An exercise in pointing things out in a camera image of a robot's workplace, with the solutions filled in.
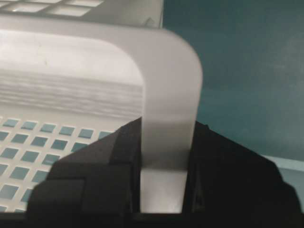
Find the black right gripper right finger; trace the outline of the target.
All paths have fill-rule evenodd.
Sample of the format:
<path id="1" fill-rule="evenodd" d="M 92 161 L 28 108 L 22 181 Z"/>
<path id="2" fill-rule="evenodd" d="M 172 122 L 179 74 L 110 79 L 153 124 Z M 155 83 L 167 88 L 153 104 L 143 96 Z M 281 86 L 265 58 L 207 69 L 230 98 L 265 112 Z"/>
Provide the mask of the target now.
<path id="1" fill-rule="evenodd" d="M 300 228 L 297 193 L 274 162 L 196 122 L 183 200 L 188 228 Z"/>

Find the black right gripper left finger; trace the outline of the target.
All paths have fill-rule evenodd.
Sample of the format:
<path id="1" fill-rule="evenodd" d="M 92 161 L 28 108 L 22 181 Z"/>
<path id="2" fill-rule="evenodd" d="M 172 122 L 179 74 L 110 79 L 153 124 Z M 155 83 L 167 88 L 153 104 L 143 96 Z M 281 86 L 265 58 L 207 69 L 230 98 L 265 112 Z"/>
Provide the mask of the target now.
<path id="1" fill-rule="evenodd" d="M 31 228 L 125 228 L 140 210 L 141 119 L 58 160 L 32 191 Z"/>

